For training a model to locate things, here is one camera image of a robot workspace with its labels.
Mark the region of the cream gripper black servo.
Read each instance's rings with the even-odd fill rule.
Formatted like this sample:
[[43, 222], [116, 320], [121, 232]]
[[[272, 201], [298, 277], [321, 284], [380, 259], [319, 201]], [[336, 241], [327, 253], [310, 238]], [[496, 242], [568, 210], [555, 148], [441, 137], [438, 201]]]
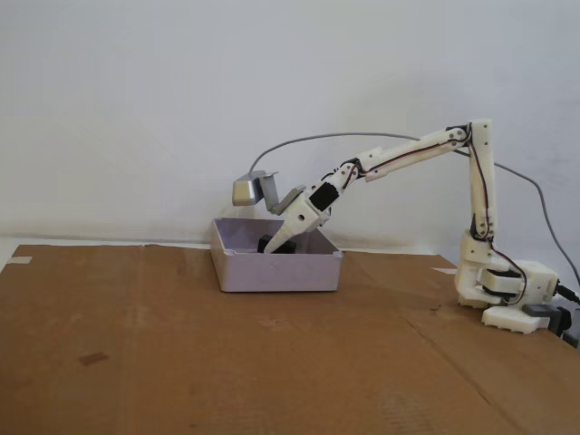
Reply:
[[341, 196], [337, 181], [323, 180], [302, 192], [286, 209], [285, 220], [264, 248], [274, 253], [293, 237], [317, 229], [330, 218], [328, 209]]

